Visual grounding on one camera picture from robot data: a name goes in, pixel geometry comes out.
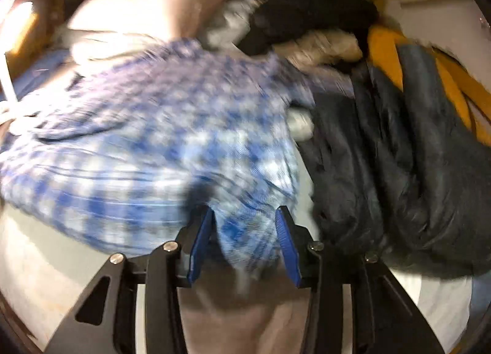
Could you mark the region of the blue white plaid shirt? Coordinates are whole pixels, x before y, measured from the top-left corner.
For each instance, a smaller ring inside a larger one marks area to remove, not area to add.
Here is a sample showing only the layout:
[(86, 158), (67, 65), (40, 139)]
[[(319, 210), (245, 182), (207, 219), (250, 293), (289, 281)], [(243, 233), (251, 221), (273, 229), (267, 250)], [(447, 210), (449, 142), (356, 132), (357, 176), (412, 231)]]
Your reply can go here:
[(1, 147), (1, 196), (79, 242), (131, 255), (174, 239), (206, 204), (221, 256), (258, 276), (279, 258), (276, 209), (297, 202), (287, 110), (311, 108), (327, 86), (273, 54), (159, 45), (30, 93), (39, 111)]

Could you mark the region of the dark navy puffer jacket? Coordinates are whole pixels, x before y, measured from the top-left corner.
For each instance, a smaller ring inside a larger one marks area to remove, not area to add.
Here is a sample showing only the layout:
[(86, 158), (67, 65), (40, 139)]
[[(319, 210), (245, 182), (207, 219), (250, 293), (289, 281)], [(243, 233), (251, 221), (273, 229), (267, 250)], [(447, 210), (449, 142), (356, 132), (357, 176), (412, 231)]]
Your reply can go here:
[(313, 219), (343, 253), (446, 277), (490, 270), (490, 149), (441, 84), (400, 90), (374, 65), (354, 93), (317, 92), (299, 151)]

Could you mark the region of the orange yellow garment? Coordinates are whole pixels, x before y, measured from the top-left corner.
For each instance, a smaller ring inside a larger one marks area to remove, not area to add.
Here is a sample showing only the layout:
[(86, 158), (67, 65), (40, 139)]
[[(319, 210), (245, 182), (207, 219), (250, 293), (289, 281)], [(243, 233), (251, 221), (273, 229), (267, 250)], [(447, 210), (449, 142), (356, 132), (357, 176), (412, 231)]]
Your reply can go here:
[(369, 59), (400, 89), (441, 84), (465, 126), (490, 145), (490, 92), (456, 60), (436, 47), (421, 46), (403, 34), (375, 25), (368, 34)]

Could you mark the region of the blue item at bedside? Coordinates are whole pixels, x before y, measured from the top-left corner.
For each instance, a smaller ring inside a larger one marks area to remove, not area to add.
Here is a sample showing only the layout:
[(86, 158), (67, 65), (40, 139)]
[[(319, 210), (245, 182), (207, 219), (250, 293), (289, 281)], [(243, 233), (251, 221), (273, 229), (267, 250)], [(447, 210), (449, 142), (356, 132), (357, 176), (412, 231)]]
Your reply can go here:
[(13, 81), (13, 90), (20, 100), (52, 77), (65, 64), (71, 52), (68, 49), (48, 50), (21, 76)]

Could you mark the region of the white folded blanket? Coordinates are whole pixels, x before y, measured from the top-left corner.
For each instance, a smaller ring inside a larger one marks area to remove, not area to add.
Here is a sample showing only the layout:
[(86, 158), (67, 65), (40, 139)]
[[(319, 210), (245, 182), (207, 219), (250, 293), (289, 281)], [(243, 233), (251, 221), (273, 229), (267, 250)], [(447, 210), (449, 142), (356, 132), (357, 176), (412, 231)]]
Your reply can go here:
[(56, 42), (70, 50), (76, 64), (134, 56), (162, 44), (148, 35), (72, 29), (64, 30)]

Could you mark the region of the beige crumpled garment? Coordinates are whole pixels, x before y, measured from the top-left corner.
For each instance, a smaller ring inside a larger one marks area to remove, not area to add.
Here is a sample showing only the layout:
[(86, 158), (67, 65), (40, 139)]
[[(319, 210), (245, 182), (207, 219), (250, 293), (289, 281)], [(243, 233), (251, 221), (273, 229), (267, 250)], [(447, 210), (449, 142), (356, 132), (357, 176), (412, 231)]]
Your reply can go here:
[(273, 46), (274, 52), (299, 70), (344, 62), (363, 56), (357, 38), (342, 30), (314, 30), (299, 39)]

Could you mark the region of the pink pillow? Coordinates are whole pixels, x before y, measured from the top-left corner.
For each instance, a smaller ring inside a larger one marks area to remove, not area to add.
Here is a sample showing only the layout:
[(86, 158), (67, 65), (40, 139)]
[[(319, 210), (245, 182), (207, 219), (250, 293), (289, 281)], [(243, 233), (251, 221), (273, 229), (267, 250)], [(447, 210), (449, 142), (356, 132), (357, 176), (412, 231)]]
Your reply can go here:
[(85, 0), (68, 22), (71, 30), (150, 36), (169, 42), (196, 36), (228, 0)]

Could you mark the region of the white grey crumpled cloth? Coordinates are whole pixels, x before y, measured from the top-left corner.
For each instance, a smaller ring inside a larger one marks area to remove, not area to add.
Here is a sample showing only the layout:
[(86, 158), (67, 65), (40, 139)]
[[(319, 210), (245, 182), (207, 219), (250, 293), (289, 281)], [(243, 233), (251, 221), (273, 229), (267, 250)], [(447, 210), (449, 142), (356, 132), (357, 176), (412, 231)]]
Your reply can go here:
[(237, 51), (250, 31), (250, 16), (265, 0), (229, 0), (201, 29), (198, 40), (211, 51)]

